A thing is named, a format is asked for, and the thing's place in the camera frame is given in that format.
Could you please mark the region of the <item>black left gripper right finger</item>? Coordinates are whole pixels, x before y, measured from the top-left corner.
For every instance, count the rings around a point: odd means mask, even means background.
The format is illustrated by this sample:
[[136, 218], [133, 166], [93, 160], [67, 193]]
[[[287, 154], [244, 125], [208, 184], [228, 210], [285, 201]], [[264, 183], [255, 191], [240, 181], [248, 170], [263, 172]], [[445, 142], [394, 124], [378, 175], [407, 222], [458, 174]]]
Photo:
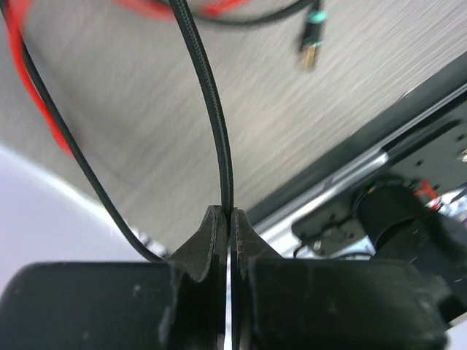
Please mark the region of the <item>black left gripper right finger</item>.
[[445, 349], [427, 282], [397, 260], [286, 259], [231, 214], [234, 349]]

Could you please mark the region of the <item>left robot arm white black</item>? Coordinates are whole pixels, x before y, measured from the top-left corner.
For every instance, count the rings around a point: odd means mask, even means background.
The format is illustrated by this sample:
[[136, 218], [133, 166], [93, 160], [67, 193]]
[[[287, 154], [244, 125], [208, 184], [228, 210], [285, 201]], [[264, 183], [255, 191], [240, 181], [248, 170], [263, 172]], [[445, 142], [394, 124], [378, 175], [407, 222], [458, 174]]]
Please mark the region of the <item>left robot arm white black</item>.
[[347, 216], [374, 253], [287, 259], [231, 201], [153, 262], [27, 265], [1, 296], [3, 349], [445, 349], [466, 311], [466, 227], [425, 182], [359, 186]]

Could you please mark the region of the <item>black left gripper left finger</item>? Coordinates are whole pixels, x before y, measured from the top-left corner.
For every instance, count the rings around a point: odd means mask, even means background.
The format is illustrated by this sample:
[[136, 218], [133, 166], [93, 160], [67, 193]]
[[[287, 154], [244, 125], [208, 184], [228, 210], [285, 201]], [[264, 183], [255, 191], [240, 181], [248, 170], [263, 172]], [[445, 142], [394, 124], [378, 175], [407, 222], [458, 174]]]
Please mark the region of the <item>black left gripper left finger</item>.
[[3, 349], [222, 349], [228, 223], [210, 206], [161, 262], [27, 265], [1, 296]]

